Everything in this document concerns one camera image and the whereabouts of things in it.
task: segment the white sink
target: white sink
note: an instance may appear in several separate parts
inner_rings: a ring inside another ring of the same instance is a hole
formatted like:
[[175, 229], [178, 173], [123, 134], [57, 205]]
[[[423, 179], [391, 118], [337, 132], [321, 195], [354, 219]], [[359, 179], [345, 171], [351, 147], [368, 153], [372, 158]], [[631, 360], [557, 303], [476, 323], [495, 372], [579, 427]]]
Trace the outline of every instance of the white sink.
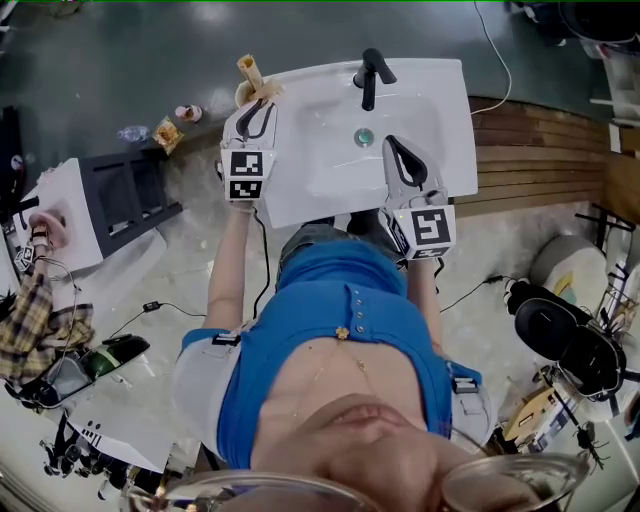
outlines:
[[[353, 85], [361, 61], [274, 75], [277, 159], [266, 191], [274, 228], [377, 208], [387, 186], [382, 141], [387, 135], [424, 148], [440, 168], [450, 196], [478, 190], [475, 145], [462, 66], [457, 60], [387, 59], [398, 79], [376, 78], [375, 108], [362, 109]], [[356, 143], [367, 129], [373, 142]]]

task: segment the faucet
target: faucet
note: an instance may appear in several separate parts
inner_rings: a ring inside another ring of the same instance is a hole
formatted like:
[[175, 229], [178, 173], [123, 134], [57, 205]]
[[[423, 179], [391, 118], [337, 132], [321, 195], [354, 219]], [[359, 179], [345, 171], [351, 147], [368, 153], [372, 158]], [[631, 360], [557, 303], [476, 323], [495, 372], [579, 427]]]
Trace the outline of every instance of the faucet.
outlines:
[[380, 75], [383, 84], [394, 84], [398, 81], [382, 54], [375, 48], [367, 48], [362, 53], [362, 65], [353, 76], [353, 83], [362, 93], [362, 108], [367, 112], [373, 110], [376, 104], [376, 73]]

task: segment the plaid shirt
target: plaid shirt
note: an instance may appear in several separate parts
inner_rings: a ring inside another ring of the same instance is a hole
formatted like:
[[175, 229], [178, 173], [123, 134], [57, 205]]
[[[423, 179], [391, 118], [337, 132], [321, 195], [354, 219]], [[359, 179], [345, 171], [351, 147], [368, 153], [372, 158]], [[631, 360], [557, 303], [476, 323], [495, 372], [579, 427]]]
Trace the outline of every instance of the plaid shirt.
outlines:
[[53, 364], [67, 339], [69, 351], [91, 341], [91, 304], [76, 307], [72, 327], [73, 307], [55, 313], [52, 309], [49, 278], [24, 276], [11, 313], [0, 323], [0, 377], [24, 385]]

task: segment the denim shorts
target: denim shorts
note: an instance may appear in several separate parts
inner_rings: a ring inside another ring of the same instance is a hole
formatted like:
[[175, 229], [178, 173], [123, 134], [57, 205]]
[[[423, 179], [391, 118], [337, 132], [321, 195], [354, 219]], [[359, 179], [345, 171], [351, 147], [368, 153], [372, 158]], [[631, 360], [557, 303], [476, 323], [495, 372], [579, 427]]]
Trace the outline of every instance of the denim shorts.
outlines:
[[384, 256], [389, 258], [400, 271], [407, 268], [407, 260], [398, 251], [395, 243], [389, 237], [382, 226], [365, 235], [354, 235], [334, 228], [329, 224], [304, 224], [282, 248], [278, 275], [291, 258], [299, 254], [307, 247], [320, 242], [333, 242], [336, 240], [360, 240], [373, 245]]

